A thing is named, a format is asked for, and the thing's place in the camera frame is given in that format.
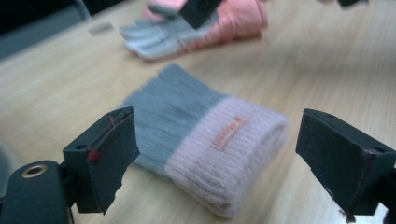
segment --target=folded glove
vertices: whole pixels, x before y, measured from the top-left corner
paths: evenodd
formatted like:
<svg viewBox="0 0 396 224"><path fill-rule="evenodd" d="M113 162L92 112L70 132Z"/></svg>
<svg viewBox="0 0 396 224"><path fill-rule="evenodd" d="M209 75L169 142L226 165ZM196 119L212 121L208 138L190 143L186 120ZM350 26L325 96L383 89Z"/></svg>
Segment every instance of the folded glove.
<svg viewBox="0 0 396 224"><path fill-rule="evenodd" d="M281 114L209 89L177 65L124 101L133 105L134 161L173 181L222 217L233 217L285 141Z"/></svg>
<svg viewBox="0 0 396 224"><path fill-rule="evenodd" d="M202 27L192 29L177 12L185 0L153 0L150 6L168 10L144 8L144 20L120 28L126 47L140 57L153 61L185 51L211 47L236 39L260 36L267 27L264 2L260 0L226 0L218 14Z"/></svg>

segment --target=small pink label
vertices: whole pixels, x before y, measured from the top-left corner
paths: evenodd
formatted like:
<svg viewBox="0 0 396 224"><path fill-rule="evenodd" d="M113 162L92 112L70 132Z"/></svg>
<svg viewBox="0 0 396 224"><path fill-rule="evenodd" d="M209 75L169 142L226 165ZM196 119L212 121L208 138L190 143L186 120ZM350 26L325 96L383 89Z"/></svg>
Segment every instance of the small pink label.
<svg viewBox="0 0 396 224"><path fill-rule="evenodd" d="M212 147L217 150L224 150L230 138L233 137L233 135L238 132L238 130L247 122L248 119L245 119L241 116L234 117L216 137Z"/></svg>

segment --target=light wood grain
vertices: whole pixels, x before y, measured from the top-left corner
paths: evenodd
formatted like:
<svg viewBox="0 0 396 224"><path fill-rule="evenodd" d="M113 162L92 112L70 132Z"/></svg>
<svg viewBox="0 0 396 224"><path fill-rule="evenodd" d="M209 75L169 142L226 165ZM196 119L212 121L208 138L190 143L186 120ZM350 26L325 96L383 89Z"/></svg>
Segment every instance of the light wood grain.
<svg viewBox="0 0 396 224"><path fill-rule="evenodd" d="M145 63L118 33L145 1L126 1L0 62L0 138L27 163L63 160L62 149L169 63L210 87L290 118L289 141L234 219L213 216L177 189L128 169L108 213L77 223L345 223L339 207L294 152L304 108L345 120L396 148L396 1L347 10L314 0L267 2L269 28L240 41ZM91 35L110 22L115 29ZM374 217L357 223L382 223Z"/></svg>

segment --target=pink knit fabric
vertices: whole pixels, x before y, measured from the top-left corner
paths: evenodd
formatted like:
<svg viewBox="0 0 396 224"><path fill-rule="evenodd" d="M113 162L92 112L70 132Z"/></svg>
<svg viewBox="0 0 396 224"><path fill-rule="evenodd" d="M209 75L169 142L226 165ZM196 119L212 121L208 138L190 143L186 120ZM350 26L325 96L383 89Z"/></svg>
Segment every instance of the pink knit fabric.
<svg viewBox="0 0 396 224"><path fill-rule="evenodd" d="M150 3L180 9L186 0L153 0ZM186 50L202 49L237 39L260 36L268 26L264 2L260 0L224 0L218 7L219 21L208 34L186 47ZM152 20L160 18L143 10L144 17Z"/></svg>
<svg viewBox="0 0 396 224"><path fill-rule="evenodd" d="M216 137L235 117L247 122L223 150L215 149ZM233 217L262 168L284 144L287 123L273 110L227 97L183 140L165 171L177 186L212 212Z"/></svg>

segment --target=table surface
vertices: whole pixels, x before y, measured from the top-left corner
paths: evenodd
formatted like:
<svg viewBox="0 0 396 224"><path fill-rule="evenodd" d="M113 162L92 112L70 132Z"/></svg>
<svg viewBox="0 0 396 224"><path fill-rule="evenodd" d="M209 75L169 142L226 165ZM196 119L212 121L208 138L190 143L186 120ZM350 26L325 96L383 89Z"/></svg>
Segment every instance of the table surface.
<svg viewBox="0 0 396 224"><path fill-rule="evenodd" d="M141 17L126 1L93 21L0 62L0 138L28 163L63 160L62 149L169 63L211 88L290 119L289 140L259 176L233 219L212 215L173 184L128 169L105 216L76 223L345 223L331 196L295 153L305 108L343 119L396 148L396 1L347 10L336 3L267 3L262 38L147 63L123 46L118 28ZM92 35L91 28L113 29ZM357 223L381 223L386 208Z"/></svg>

